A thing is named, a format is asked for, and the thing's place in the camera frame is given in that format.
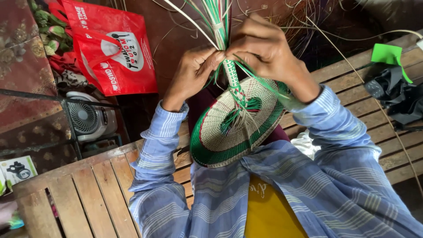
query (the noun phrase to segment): white cloth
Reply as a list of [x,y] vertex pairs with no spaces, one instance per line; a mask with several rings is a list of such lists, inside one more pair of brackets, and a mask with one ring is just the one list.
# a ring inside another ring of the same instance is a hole
[[291,143],[304,155],[314,160],[314,154],[320,149],[320,146],[314,146],[312,144],[313,139],[308,135],[309,132],[308,129],[305,132],[301,132],[297,138],[291,140]]

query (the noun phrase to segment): hand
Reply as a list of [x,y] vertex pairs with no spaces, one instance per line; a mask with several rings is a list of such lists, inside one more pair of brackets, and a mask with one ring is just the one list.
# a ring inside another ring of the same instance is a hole
[[212,70],[216,70],[224,58],[223,51],[212,47],[186,51],[163,98],[162,108],[179,112],[184,101],[202,89]]
[[316,99],[320,86],[289,49],[283,31],[256,13],[245,19],[234,35],[235,41],[226,50],[227,59],[236,54],[257,76],[284,82],[296,98],[304,103]]

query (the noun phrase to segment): red tote bag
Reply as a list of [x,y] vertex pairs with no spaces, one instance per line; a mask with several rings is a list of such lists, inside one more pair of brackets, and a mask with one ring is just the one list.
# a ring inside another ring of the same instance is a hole
[[143,16],[72,0],[62,4],[53,8],[66,13],[88,82],[106,96],[157,93]]

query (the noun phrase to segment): person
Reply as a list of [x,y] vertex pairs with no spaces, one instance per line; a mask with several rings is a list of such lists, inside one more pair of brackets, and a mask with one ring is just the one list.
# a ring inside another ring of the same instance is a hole
[[[341,106],[330,88],[313,80],[291,53],[283,31],[251,14],[233,39],[226,52],[184,53],[150,128],[141,133],[145,140],[131,164],[129,209],[142,237],[423,237],[423,225],[378,164],[381,149],[364,123]],[[194,162],[194,202],[188,209],[184,188],[172,176],[177,132],[189,107],[196,109],[189,115],[192,130],[203,112],[199,109],[215,97],[208,88],[200,90],[223,59],[237,60],[234,53],[257,75],[288,85],[304,103],[291,110],[296,123],[310,130],[321,149],[311,160],[277,128],[273,141],[230,165],[209,169]]]

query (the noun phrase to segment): yellow shirt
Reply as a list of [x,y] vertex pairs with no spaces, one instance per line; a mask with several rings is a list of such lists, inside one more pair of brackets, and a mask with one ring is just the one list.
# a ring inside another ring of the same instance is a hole
[[246,238],[308,238],[285,196],[251,175],[248,192]]

